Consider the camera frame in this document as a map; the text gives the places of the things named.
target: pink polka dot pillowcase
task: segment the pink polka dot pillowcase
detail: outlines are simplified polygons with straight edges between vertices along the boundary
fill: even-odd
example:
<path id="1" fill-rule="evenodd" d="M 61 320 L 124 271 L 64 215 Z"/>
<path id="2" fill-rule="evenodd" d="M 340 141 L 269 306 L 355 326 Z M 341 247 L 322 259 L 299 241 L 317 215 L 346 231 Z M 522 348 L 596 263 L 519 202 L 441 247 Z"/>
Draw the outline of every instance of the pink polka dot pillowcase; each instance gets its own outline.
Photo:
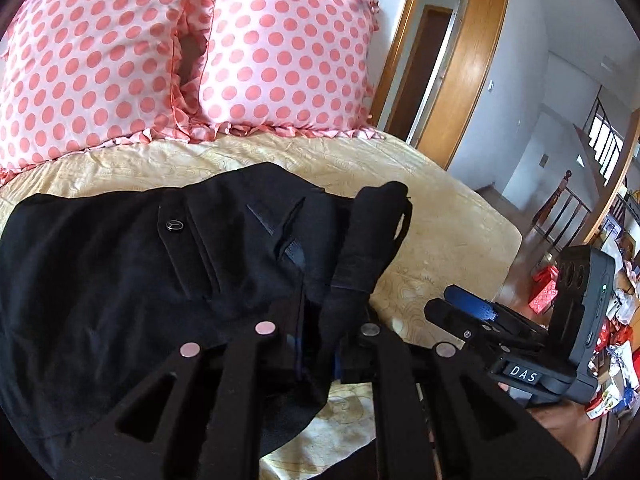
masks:
<path id="1" fill-rule="evenodd" d="M 200 105 L 191 135 L 375 136 L 364 98 L 377 10 L 374 0 L 216 0 L 207 52 L 182 88 Z"/>
<path id="2" fill-rule="evenodd" d="M 187 139 L 177 69 L 186 0 L 26 0 L 0 103 L 0 184 L 45 160 Z"/>

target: bed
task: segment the bed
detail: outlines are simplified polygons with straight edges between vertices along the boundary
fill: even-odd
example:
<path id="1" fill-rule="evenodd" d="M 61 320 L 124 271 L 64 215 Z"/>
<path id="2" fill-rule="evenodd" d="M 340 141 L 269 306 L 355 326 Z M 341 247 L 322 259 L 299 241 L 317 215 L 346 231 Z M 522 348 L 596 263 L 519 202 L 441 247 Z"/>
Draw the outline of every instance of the bed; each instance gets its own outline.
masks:
<path id="1" fill-rule="evenodd" d="M 425 303 L 453 283 L 493 298 L 518 251 L 520 234 L 425 156 L 393 136 L 378 137 L 219 135 L 213 142 L 159 139 L 70 153 L 20 173 L 0 188 L 0 232 L 14 206 L 35 193 L 72 198 L 181 187 L 265 161 L 343 196 L 397 180 L 408 186 L 414 214 L 398 256 L 378 282 L 372 306 L 411 343 L 430 347 L 448 340 L 461 346 L 462 341 L 426 322 Z M 327 405 L 306 430 L 262 460 L 261 478 L 310 478 L 374 436 L 370 384 L 335 383 Z"/>

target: red bag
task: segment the red bag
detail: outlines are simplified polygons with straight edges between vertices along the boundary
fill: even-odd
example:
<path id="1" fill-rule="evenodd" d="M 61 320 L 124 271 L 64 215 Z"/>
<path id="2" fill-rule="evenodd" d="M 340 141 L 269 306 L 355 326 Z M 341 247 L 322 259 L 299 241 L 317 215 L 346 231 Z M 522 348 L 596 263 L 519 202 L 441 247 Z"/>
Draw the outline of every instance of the red bag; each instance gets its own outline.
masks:
<path id="1" fill-rule="evenodd" d="M 594 352 L 599 354 L 600 351 L 609 345 L 609 336 L 611 335 L 609 329 L 609 319 L 605 317 L 602 321 L 602 328 L 600 329 L 600 335 L 598 336 L 598 342 L 596 343 L 596 348 Z"/>
<path id="2" fill-rule="evenodd" d="M 634 340 L 634 329 L 630 326 L 623 325 L 615 334 L 611 336 L 611 342 L 609 343 L 612 346 L 623 345 L 627 341 Z"/>
<path id="3" fill-rule="evenodd" d="M 533 277 L 534 285 L 529 296 L 529 306 L 536 314 L 542 314 L 558 294 L 556 281 L 558 268 L 549 265 Z"/>

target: ceiling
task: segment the ceiling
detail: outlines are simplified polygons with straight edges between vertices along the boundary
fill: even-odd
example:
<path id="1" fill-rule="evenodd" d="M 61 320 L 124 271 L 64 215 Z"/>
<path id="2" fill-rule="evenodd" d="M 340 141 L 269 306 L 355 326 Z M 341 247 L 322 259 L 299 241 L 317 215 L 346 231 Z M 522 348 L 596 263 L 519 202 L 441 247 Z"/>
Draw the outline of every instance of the ceiling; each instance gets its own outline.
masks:
<path id="1" fill-rule="evenodd" d="M 640 105 L 640 40 L 615 0 L 540 0 L 549 50 L 609 88 L 628 108 Z M 601 63 L 612 60 L 612 71 Z"/>

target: black clothing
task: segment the black clothing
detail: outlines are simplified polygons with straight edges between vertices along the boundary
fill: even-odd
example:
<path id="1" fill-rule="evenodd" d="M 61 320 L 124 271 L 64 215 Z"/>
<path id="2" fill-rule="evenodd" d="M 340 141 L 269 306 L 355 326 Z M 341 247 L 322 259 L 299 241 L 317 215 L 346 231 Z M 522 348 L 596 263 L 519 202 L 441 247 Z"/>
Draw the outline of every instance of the black clothing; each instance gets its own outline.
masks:
<path id="1" fill-rule="evenodd" d="M 338 340 L 406 234 L 406 192 L 342 198 L 265 163 L 184 188 L 31 196 L 0 240 L 7 419 L 55 476 L 79 431 L 172 351 L 224 344 L 302 284 L 317 341 L 303 384 L 266 407 L 261 451 L 276 449 L 326 402 Z"/>

